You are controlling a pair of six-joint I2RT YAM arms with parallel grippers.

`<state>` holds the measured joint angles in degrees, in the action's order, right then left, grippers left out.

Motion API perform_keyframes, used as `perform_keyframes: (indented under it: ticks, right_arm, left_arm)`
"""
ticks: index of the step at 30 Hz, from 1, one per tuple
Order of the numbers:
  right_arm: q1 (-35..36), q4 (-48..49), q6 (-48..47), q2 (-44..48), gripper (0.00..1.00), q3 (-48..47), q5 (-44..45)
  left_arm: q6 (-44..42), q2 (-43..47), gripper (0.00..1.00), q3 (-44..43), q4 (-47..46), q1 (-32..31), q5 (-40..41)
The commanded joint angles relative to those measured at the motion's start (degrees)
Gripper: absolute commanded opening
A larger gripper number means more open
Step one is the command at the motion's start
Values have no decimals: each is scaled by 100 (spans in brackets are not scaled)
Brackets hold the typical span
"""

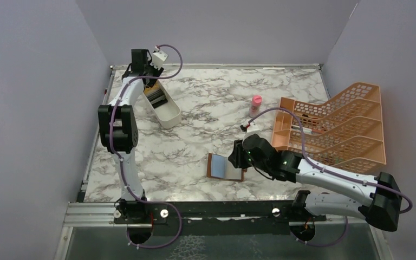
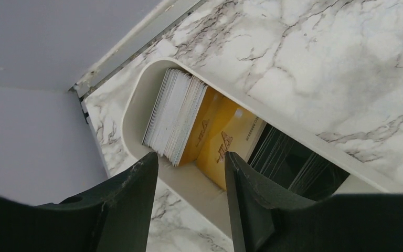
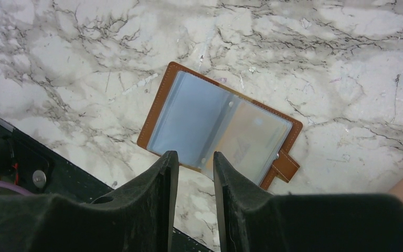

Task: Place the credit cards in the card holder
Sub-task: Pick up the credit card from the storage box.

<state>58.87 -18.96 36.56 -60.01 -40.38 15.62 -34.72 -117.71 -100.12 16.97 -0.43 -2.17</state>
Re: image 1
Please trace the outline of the brown leather card holder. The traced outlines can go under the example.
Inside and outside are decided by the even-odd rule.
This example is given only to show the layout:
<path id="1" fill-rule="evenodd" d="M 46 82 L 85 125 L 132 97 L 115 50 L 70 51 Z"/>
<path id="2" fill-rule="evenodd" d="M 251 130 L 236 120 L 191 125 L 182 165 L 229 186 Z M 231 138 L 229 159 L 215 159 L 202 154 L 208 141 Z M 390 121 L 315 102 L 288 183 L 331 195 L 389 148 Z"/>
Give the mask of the brown leather card holder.
<path id="1" fill-rule="evenodd" d="M 213 153 L 208 154 L 206 168 L 208 178 L 242 182 L 245 172 L 246 170 L 235 168 L 227 157 Z"/>

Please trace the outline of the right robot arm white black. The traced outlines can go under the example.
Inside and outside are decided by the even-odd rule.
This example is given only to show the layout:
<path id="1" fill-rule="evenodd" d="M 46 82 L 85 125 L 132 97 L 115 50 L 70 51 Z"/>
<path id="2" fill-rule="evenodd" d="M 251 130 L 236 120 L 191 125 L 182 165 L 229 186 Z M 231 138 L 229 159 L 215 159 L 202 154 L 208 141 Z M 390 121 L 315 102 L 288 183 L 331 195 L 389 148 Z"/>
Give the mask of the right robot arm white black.
<path id="1" fill-rule="evenodd" d="M 329 194 L 308 193 L 291 205 L 297 220 L 310 215 L 350 216 L 365 220 L 380 230 L 398 229 L 402 195 L 394 177 L 348 172 L 316 162 L 302 153 L 278 151 L 257 134 L 234 141 L 228 161 L 235 168 L 263 171 L 273 180 L 309 184 L 329 190 Z"/>

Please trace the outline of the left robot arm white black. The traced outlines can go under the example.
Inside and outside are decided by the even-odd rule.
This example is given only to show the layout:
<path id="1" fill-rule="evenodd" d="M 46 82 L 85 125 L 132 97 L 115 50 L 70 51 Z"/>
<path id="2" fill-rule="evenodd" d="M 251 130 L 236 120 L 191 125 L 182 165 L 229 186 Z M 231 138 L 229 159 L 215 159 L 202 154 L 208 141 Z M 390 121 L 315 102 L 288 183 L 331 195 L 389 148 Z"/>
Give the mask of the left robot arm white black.
<path id="1" fill-rule="evenodd" d="M 112 154 L 121 181 L 122 195 L 115 215 L 124 217 L 128 213 L 138 223 L 146 220 L 149 209 L 142 203 L 145 192 L 135 161 L 139 134 L 133 107 L 146 85 L 153 81 L 149 77 L 159 76 L 163 71 L 151 63 L 149 50 L 132 49 L 131 63 L 122 75 L 119 92 L 109 104 L 100 105 L 97 110 L 101 143 Z"/>

